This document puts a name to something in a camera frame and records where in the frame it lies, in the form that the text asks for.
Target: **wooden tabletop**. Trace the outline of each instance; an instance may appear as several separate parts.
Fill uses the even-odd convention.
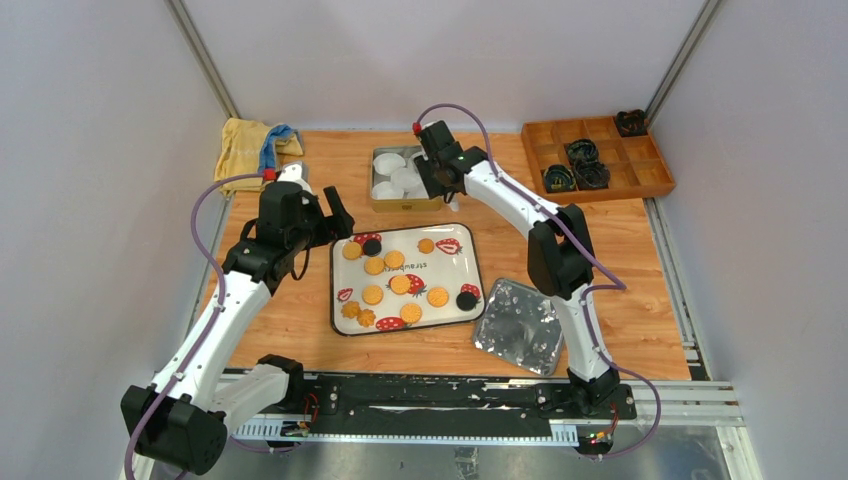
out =
[[[532,285],[526,271],[527,245],[506,220],[482,203],[460,199],[460,211],[375,213],[368,202],[368,168],[379,146],[416,145],[411,133],[302,132],[309,184],[321,194],[335,185],[354,230],[370,231],[459,222],[474,234],[483,287],[488,293],[501,277]],[[464,147],[483,144],[476,134],[457,134]],[[509,174],[532,188],[519,135],[492,136],[495,158]],[[321,199],[325,213],[329,208]],[[680,335],[672,313],[651,230],[641,200],[580,205],[589,223],[598,258],[624,280],[626,292],[595,294],[599,321],[613,359],[653,379],[689,379]],[[234,199],[219,260],[238,241],[244,223],[258,212],[258,194],[240,192]],[[299,258],[299,270],[303,259]],[[330,327],[328,247],[312,251],[304,279],[286,278],[274,298],[247,329],[230,359],[232,366],[252,366],[268,353],[303,363],[307,370],[427,374],[530,376],[471,344],[473,324],[452,325],[361,337],[343,337]],[[595,283],[607,282],[597,271]],[[556,376],[568,366],[563,352]]]

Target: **white wall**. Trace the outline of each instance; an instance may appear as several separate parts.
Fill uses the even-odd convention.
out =
[[[718,376],[768,479],[848,478],[848,3],[727,2],[654,132]]]
[[[0,471],[114,478],[120,398],[185,335],[225,119],[162,1],[4,2],[0,65]]]
[[[245,118],[408,129],[452,101],[518,130],[645,108],[703,0],[186,3]]]

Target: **strawberry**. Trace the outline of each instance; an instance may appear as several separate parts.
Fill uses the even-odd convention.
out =
[[[400,330],[406,323],[400,317],[386,317],[378,320],[374,326],[380,331]]]
[[[410,283],[409,290],[406,293],[411,293],[413,297],[417,297],[427,291],[427,285],[424,285],[424,281],[418,275],[407,273],[406,278],[409,279]]]
[[[436,248],[447,253],[448,255],[456,255],[462,253],[462,246],[455,238],[446,238],[436,242]]]
[[[480,289],[470,283],[463,285],[462,288],[459,289],[459,292],[471,292],[471,294],[474,295],[474,298],[480,300]]]
[[[376,239],[378,242],[383,241],[383,237],[380,236],[379,233],[360,233],[359,235],[353,236],[353,241],[360,245],[364,245],[365,242],[371,240],[372,238]]]
[[[336,298],[338,298],[340,302],[346,302],[350,299],[351,295],[353,295],[352,288],[343,288],[339,290],[339,293],[338,295],[336,295]]]

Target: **towel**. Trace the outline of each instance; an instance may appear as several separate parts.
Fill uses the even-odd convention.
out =
[[[244,173],[276,171],[277,155],[303,155],[300,134],[288,125],[269,127],[262,122],[231,118],[221,131],[221,156],[215,166],[215,181]],[[261,178],[228,183],[221,192],[259,191]]]

